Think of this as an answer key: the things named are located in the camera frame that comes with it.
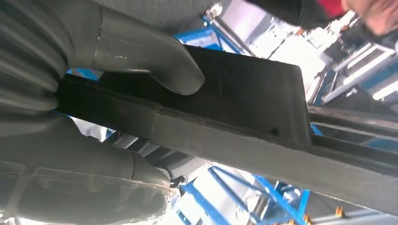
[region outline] person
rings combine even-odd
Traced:
[[[304,30],[325,28],[352,10],[367,28],[383,36],[398,28],[398,0],[246,0]]]

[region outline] black plastic panel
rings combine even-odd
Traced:
[[[101,88],[166,108],[308,143],[309,130],[299,67],[186,46],[206,81],[191,96],[168,91],[146,74],[105,73]]]

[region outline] fluorescent light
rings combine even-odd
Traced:
[[[389,56],[391,56],[390,52],[385,52],[382,55],[380,55],[379,57],[377,57],[376,59],[374,59],[373,61],[371,61],[370,63],[366,64],[364,67],[362,67],[361,69],[355,71],[355,73],[353,73],[351,76],[347,77],[344,81],[343,84],[346,85],[348,83],[351,83],[353,80],[355,80],[356,78],[362,76],[364,73],[366,73],[367,71],[369,71],[370,69],[372,69],[373,67],[375,67],[377,64],[381,63],[383,60],[385,60],[386,58],[388,58]]]
[[[374,52],[376,50],[377,46],[374,45],[373,47],[369,48],[368,50],[366,50],[366,52],[364,52],[363,54],[361,54],[358,58],[354,59],[352,62],[350,62],[347,66],[347,69],[353,67],[355,64],[357,64],[359,61],[361,61],[362,59],[364,59],[365,57],[367,57],[370,53]]]
[[[380,100],[397,90],[398,90],[398,81],[395,81],[394,83],[392,83],[392,84],[388,85],[387,87],[381,89],[380,91],[376,92],[373,95],[373,99]]]

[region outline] red clothing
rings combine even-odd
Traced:
[[[316,0],[323,6],[329,18],[335,18],[345,13],[341,0]]]

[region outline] blue lift frame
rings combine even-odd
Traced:
[[[283,186],[286,186],[286,184],[283,184],[282,182],[277,182],[276,186],[272,186],[269,181],[267,181],[264,177],[253,174],[257,182],[261,185],[261,187],[257,187],[248,181],[237,177],[236,175],[226,171],[223,168],[220,168],[218,166],[213,166],[208,169],[209,173],[213,176],[213,178],[218,182],[218,184],[221,185],[221,187],[227,192],[227,194],[246,212],[249,213],[250,218],[252,219],[253,222],[255,222],[258,225],[272,225],[274,223],[282,223],[282,222],[287,222],[290,219],[293,219],[297,225],[307,225],[307,222],[304,220],[305,216],[305,209],[306,205],[308,203],[310,191],[303,189],[301,191],[300,195],[300,203],[298,206],[298,209],[295,209],[292,207],[286,199],[283,197],[283,193],[287,191],[289,188],[294,188],[292,186],[289,186],[288,188],[285,188],[285,190],[282,190]],[[253,190],[259,191],[262,193],[264,196],[269,198],[269,201],[274,202],[278,206],[280,206],[287,214],[288,217],[280,217],[277,219],[272,219],[269,220],[266,218],[267,212],[265,211],[264,213],[264,218],[261,219],[259,215],[255,215],[252,213],[247,205],[244,203],[242,199],[239,198],[239,196],[225,183],[225,181],[222,180],[222,178],[216,173],[216,171],[219,171],[228,177],[232,178],[233,180],[237,181],[238,183],[251,188]],[[222,214],[194,187],[193,182],[190,182],[189,184],[182,186],[182,189],[186,192],[191,194],[196,203],[201,206],[204,211],[206,212],[207,215],[210,216],[210,218],[218,225],[229,225],[230,223],[227,221],[226,218],[222,216]],[[184,224],[191,224],[187,218],[181,217],[181,214],[179,214],[180,218],[183,220]]]

